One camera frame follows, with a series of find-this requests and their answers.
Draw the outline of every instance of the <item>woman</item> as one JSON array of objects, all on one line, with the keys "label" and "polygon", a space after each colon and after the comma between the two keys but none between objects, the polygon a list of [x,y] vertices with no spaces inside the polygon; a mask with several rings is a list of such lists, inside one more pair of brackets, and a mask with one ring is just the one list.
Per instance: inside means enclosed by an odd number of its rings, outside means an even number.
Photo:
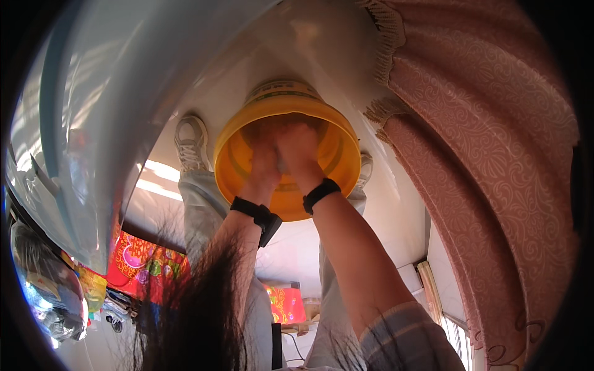
[{"label": "woman", "polygon": [[[261,227],[254,218],[230,210],[221,196],[206,165],[207,133],[199,118],[180,121],[175,143],[192,275],[182,287],[166,290],[168,304],[157,313],[151,306],[141,309],[142,335],[133,366],[270,370],[270,300],[254,275]],[[238,195],[269,207],[281,178],[279,156],[304,195],[318,190],[310,212],[321,240],[321,317],[304,366],[462,370],[444,331],[413,298],[361,217],[370,156],[363,155],[362,176],[348,198],[328,188],[320,193],[325,174],[317,163],[317,143],[316,132],[306,124],[261,135],[251,174]]]}]

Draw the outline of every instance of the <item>patterned curtain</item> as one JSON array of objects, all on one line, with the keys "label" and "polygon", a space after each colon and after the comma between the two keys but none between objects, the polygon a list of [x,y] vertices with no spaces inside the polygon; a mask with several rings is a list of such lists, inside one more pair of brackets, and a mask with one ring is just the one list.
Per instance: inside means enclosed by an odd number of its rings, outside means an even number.
[{"label": "patterned curtain", "polygon": [[439,231],[474,349],[487,367],[521,368],[577,253],[569,183],[578,133],[563,80],[513,1],[360,4],[375,15],[382,50],[403,44],[378,53],[376,80],[394,96],[366,115]]}]

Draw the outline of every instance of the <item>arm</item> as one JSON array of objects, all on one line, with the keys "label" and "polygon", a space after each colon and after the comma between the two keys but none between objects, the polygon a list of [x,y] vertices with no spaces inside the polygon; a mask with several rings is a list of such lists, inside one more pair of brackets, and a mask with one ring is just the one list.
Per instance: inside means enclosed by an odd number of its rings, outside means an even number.
[{"label": "arm", "polygon": [[[325,174],[317,163],[317,135],[306,125],[281,133],[277,145],[299,189],[307,195]],[[336,192],[314,207],[314,223],[359,337],[379,314],[415,299],[367,222]]]},{"label": "arm", "polygon": [[[272,193],[280,182],[277,155],[271,144],[267,142],[255,147],[252,171],[238,196],[257,205],[270,207]],[[225,243],[218,242],[225,242],[230,237],[234,237],[238,242],[239,264],[235,272],[233,292],[236,295],[235,308],[238,311],[239,323],[244,321],[245,302],[254,275],[261,232],[260,227],[254,224],[254,218],[232,210],[223,220],[211,243],[211,246],[215,248],[216,246],[226,246]]]}]

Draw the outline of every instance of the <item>white sneaker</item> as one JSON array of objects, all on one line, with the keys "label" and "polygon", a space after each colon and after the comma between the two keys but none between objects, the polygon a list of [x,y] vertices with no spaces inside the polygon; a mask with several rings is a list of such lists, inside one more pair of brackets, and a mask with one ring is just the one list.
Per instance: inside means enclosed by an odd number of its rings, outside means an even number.
[{"label": "white sneaker", "polygon": [[369,179],[371,178],[371,172],[373,172],[373,157],[368,153],[361,154],[361,173],[357,180],[357,187],[363,188]]},{"label": "white sneaker", "polygon": [[210,170],[211,165],[206,154],[208,133],[200,118],[194,115],[184,116],[175,129],[173,139],[182,165],[182,173],[190,170]]}]

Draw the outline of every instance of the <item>black wristband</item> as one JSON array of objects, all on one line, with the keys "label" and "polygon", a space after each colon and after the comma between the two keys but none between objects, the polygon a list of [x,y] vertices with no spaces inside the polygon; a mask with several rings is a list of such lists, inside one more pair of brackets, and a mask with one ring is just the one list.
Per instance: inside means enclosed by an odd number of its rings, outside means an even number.
[{"label": "black wristband", "polygon": [[334,192],[341,192],[335,181],[324,178],[322,184],[315,187],[307,196],[303,197],[303,208],[309,215],[314,215],[314,205],[324,197]]},{"label": "black wristband", "polygon": [[283,223],[282,219],[278,215],[271,213],[266,206],[258,206],[253,202],[237,196],[233,199],[231,210],[239,211],[254,218],[254,224],[262,228],[260,242],[258,243],[258,246],[261,248],[266,246]]}]

